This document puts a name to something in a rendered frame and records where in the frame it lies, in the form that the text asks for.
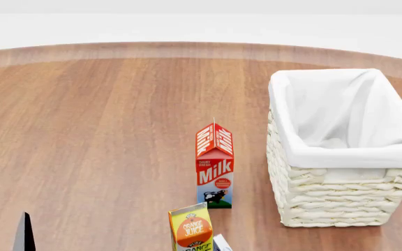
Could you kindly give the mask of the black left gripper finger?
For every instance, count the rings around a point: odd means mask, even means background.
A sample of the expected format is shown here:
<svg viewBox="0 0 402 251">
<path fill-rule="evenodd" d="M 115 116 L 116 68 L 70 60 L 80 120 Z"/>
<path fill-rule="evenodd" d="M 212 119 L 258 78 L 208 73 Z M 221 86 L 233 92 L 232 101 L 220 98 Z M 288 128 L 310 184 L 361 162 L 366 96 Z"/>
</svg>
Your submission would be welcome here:
<svg viewBox="0 0 402 251">
<path fill-rule="evenodd" d="M 27 212 L 23 212 L 20 218 L 12 251 L 36 251 L 31 217 Z"/>
</svg>

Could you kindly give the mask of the white wicker basket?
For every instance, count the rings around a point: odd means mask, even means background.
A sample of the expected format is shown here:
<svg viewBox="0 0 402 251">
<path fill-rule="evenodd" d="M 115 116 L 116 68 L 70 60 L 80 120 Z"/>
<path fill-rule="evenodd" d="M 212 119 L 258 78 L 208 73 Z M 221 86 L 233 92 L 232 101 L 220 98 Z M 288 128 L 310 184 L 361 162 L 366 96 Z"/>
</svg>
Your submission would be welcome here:
<svg viewBox="0 0 402 251">
<path fill-rule="evenodd" d="M 402 200 L 402 169 L 385 169 L 380 178 L 330 183 L 326 177 L 332 169 L 290 166 L 272 113 L 268 114 L 267 164 L 286 227 L 383 225 Z"/>
</svg>

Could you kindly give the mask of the white cloth basket liner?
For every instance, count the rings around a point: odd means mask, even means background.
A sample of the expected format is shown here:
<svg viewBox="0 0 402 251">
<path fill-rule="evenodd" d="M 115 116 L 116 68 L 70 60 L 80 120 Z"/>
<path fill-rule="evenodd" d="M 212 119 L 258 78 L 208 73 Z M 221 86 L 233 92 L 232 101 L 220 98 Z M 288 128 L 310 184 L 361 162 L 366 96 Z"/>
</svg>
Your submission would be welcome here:
<svg viewBox="0 0 402 251">
<path fill-rule="evenodd" d="M 356 183 L 402 169 L 402 99 L 376 69 L 280 70 L 270 105 L 288 164 Z"/>
</svg>

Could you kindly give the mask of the orange juice carton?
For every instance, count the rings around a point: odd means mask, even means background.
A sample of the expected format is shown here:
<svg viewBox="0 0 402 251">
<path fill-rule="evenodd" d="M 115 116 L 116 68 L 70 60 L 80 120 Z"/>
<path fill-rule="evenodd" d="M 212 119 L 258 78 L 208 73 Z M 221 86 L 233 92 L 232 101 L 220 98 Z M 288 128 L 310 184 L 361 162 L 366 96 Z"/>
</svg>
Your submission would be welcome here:
<svg viewBox="0 0 402 251">
<path fill-rule="evenodd" d="M 207 202 L 168 212 L 172 251 L 213 251 L 213 229 Z"/>
</svg>

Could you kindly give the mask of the white and blue carton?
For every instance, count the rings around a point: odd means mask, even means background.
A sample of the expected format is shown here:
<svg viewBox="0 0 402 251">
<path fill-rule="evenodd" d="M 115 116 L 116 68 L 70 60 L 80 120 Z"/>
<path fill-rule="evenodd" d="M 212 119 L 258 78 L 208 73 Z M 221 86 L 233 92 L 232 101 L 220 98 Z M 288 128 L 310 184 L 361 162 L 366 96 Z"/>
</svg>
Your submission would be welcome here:
<svg viewBox="0 0 402 251">
<path fill-rule="evenodd" d="M 213 251 L 233 251 L 222 234 L 213 237 Z"/>
</svg>

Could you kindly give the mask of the red milk carton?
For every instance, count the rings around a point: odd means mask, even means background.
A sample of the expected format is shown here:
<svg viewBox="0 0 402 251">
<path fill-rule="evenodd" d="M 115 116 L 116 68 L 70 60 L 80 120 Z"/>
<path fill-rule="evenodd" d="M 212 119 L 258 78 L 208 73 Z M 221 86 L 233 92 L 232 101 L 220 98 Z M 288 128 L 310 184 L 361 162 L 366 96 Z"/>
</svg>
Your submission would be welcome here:
<svg viewBox="0 0 402 251">
<path fill-rule="evenodd" d="M 234 146 L 232 133 L 212 122 L 195 135 L 197 202 L 232 208 Z"/>
</svg>

